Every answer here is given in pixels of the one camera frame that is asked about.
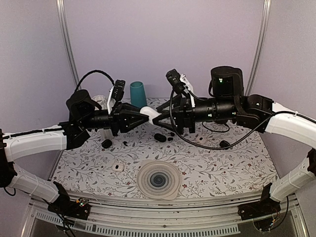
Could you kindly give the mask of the white oval earbud case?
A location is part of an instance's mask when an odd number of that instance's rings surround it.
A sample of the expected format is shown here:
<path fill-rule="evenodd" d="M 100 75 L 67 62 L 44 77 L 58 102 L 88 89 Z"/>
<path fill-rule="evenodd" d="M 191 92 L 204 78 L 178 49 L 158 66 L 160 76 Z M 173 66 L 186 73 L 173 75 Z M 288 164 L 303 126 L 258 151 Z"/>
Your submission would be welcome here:
<path fill-rule="evenodd" d="M 155 119 L 156 117 L 161 115 L 161 113 L 159 113 L 157 110 L 155 110 L 154 108 L 151 108 L 149 106 L 142 107 L 140 109 L 140 113 L 148 116 L 150 124 L 154 124 L 153 119 Z"/>

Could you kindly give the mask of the black gold-trimmed earbud case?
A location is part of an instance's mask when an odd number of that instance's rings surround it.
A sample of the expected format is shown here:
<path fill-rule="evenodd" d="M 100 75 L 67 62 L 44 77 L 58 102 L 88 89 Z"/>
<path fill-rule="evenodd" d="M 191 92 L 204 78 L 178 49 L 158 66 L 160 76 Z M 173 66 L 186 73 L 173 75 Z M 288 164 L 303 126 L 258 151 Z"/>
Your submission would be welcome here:
<path fill-rule="evenodd" d="M 227 148 L 230 146 L 230 143 L 227 142 L 227 141 L 225 141 L 225 140 L 222 140 L 222 141 L 219 143 L 219 146 L 220 146 L 221 148 L 227 149 Z"/>

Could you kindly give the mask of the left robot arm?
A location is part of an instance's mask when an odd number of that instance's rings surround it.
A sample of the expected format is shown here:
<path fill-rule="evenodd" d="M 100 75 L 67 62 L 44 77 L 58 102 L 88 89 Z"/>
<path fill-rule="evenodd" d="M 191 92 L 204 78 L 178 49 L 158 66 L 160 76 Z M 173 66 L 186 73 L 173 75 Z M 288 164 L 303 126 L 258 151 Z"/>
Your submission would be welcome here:
<path fill-rule="evenodd" d="M 111 110 L 104 110 L 85 89 L 74 92 L 66 105 L 70 112 L 66 122 L 44 129 L 0 134 L 0 186 L 37 196 L 48 203 L 49 211 L 60 216 L 87 220 L 91 209 L 87 200 L 72 201 L 61 184 L 45 181 L 15 161 L 34 154 L 79 148 L 89 139 L 92 130 L 110 129 L 114 136 L 127 133 L 147 122 L 149 116 L 122 102 L 116 102 Z"/>

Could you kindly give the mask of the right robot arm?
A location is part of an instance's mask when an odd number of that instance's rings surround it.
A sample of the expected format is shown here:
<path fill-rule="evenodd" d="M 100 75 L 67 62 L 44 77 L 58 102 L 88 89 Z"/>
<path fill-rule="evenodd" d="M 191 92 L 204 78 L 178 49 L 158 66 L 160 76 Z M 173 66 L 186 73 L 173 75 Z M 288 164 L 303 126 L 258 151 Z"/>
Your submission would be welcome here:
<path fill-rule="evenodd" d="M 198 122 L 230 120 L 251 132 L 278 134 L 311 147 L 307 156 L 281 179 L 267 184 L 259 201 L 242 204 L 238 214 L 242 220 L 258 218 L 280 211 L 280 202 L 316 178 L 316 122 L 292 111 L 272 99 L 244 94 L 242 71 L 230 66 L 215 67 L 210 72 L 209 98 L 192 94 L 185 77 L 176 70 L 167 72 L 172 85 L 169 101 L 158 107 L 154 125 L 182 135 L 191 133 Z"/>

